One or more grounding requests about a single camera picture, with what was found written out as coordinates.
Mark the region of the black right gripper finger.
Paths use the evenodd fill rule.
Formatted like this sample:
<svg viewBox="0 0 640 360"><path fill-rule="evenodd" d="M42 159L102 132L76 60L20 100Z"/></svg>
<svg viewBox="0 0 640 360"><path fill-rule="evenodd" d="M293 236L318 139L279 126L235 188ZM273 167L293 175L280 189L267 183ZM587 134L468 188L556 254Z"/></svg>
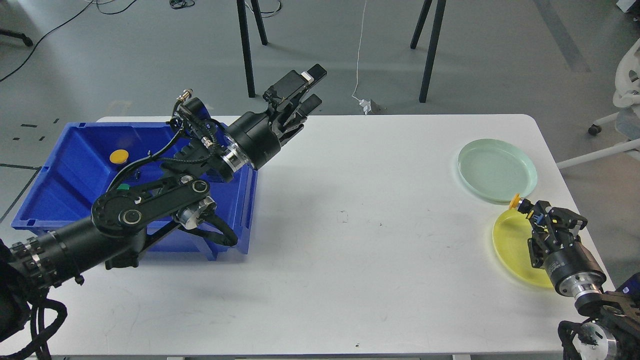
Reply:
<svg viewBox="0 0 640 360"><path fill-rule="evenodd" d="M528 251L532 268L544 268L546 259L553 252L553 247L548 242L550 233L547 230L549 210L534 212L532 210L527 219L531 225L531 238L528 240Z"/></svg>
<svg viewBox="0 0 640 360"><path fill-rule="evenodd" d="M539 200L542 209L549 210L547 231L552 239L579 239L579 232L588 224L588 220L573 210L553 207L550 202Z"/></svg>

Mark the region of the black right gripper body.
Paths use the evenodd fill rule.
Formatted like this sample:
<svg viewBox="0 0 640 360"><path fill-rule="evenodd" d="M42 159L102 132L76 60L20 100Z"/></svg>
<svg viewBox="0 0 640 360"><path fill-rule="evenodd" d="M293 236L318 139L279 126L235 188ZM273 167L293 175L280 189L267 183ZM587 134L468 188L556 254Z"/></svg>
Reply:
<svg viewBox="0 0 640 360"><path fill-rule="evenodd" d="M568 245L550 244L552 253L543 268L553 289L564 297L582 297L603 294L602 285L607 277L594 255L578 239Z"/></svg>

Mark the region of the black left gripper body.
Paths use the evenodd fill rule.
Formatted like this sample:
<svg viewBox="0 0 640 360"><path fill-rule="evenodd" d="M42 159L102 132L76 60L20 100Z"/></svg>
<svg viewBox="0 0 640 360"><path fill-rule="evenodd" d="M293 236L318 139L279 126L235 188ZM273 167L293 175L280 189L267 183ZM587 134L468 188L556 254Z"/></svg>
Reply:
<svg viewBox="0 0 640 360"><path fill-rule="evenodd" d="M230 141L222 160L235 173L249 164L259 170L304 128L306 117L299 112L246 112L225 128Z"/></svg>

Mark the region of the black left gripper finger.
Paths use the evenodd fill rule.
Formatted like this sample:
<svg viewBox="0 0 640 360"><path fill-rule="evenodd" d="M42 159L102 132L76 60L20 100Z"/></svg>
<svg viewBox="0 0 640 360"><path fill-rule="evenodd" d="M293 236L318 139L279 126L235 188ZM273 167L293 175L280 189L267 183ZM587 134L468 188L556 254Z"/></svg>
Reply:
<svg viewBox="0 0 640 360"><path fill-rule="evenodd" d="M311 112L322 104L322 99L316 94L312 94L304 101L298 102L292 109L291 114L286 116L285 133L293 133L301 130Z"/></svg>
<svg viewBox="0 0 640 360"><path fill-rule="evenodd" d="M268 113L291 113L295 105L306 100L313 88L327 76L327 70L314 64L306 71L291 70L263 94Z"/></svg>

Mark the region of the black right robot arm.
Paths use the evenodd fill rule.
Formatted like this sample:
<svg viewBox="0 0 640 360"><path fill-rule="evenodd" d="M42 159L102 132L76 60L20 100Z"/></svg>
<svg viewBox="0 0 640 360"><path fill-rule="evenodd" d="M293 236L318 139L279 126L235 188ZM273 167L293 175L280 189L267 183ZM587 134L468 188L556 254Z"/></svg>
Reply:
<svg viewBox="0 0 640 360"><path fill-rule="evenodd" d="M574 299L583 322L563 320L557 333L565 360L637 360L640 357L640 275L633 274L614 291L579 231L587 219L549 202L514 199L513 206L531 225L531 266L544 269L560 296Z"/></svg>

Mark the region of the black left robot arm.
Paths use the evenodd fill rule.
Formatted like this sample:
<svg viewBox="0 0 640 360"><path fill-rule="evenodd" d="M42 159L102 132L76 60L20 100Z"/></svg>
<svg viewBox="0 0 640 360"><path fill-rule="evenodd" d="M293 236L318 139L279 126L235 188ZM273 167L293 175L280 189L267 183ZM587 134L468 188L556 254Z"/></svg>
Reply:
<svg viewBox="0 0 640 360"><path fill-rule="evenodd" d="M322 104L311 88L327 75L320 64L291 70L263 94L263 112L245 112L225 127L204 103L185 89L176 98L167 125L173 137L156 152L124 166L92 204L90 215L12 246L1 246L1 340L30 327L30 342L6 355L50 360L48 340L61 328L67 308L48 298L68 280L84 283L83 273L137 267L148 248L175 230L222 246L238 236L216 214L212 173L231 182L244 166L259 170L304 128Z"/></svg>

